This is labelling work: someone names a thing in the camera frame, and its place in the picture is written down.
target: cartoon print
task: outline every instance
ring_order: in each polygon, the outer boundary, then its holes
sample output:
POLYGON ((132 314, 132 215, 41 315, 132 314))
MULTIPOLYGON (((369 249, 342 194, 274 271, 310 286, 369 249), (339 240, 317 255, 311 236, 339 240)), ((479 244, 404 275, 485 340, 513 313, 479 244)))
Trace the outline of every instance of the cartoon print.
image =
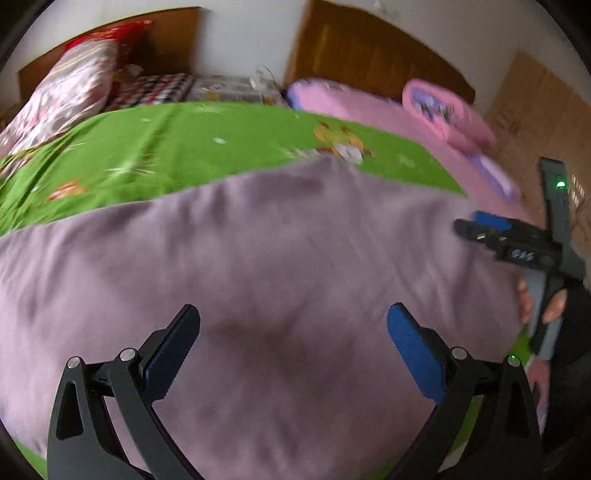
POLYGON ((367 150, 363 141, 346 125, 333 130, 326 122, 320 122, 314 129, 314 136, 321 142, 330 144, 330 146, 299 151, 300 156, 309 158, 315 155, 331 153, 354 165, 361 165, 366 157, 375 158, 374 153, 367 150))
POLYGON ((78 180, 69 181, 68 183, 64 183, 55 192, 49 195, 49 197, 47 197, 47 201, 50 202, 52 200, 59 200, 65 197, 73 197, 82 193, 86 193, 86 189, 80 185, 78 180))
POLYGON ((443 121, 448 125, 452 124, 452 115, 454 112, 453 106, 440 102, 433 95, 421 89, 414 89, 412 104, 417 110, 426 116, 429 121, 433 122, 435 117, 438 116, 443 118, 443 121))

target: wrinkled fabric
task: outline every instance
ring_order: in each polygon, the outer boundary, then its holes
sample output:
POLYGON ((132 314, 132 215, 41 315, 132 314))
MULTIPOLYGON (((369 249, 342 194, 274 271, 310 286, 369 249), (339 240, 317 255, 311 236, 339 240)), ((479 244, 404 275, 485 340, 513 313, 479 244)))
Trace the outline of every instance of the wrinkled fabric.
MULTIPOLYGON (((113 40, 85 42, 68 50, 0 133, 0 158, 37 147, 99 113, 111 90, 116 58, 113 40)), ((0 178, 14 174, 16 164, 4 164, 0 178)))
POLYGON ((521 329, 512 271, 452 231, 474 208, 329 157, 5 235, 2 420, 45 453, 68 358, 113 359, 191 303, 202 332, 155 406, 199 472, 358 478, 433 408, 389 338, 391 304, 490 361, 521 329))

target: bedspread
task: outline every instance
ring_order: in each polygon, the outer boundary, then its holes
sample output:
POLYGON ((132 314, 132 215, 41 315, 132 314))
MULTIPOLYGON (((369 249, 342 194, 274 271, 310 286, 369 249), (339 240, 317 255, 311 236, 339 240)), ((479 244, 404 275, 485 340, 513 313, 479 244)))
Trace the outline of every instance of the bedspread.
POLYGON ((280 107, 172 103, 98 115, 25 153, 0 187, 0 234, 325 153, 368 173, 463 193, 424 147, 371 127, 280 107))
POLYGON ((510 268, 452 231, 474 208, 331 156, 9 233, 2 419, 43 451, 69 357, 112 359, 193 303, 202 334, 156 409, 202 475, 359 478, 433 408, 389 338, 391 304, 482 359, 500 360, 521 328, 510 268))

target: floral pillow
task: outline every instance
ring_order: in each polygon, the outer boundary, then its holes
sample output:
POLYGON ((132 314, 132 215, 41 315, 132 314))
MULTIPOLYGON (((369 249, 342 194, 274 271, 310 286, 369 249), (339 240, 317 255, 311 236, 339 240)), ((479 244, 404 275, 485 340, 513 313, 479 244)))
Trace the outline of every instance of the floral pillow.
POLYGON ((0 133, 0 159, 10 155, 0 160, 0 179, 6 180, 27 162, 25 150, 100 113, 111 91, 116 59, 112 40, 87 41, 63 55, 0 133))

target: checkered bedding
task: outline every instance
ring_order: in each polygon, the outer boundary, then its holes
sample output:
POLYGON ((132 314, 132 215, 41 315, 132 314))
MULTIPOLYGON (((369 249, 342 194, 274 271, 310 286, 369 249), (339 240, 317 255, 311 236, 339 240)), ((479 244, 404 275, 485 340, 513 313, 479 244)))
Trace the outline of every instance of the checkered bedding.
POLYGON ((119 95, 107 105, 105 112, 138 105, 180 102, 194 81, 190 73, 137 77, 123 86, 119 95))

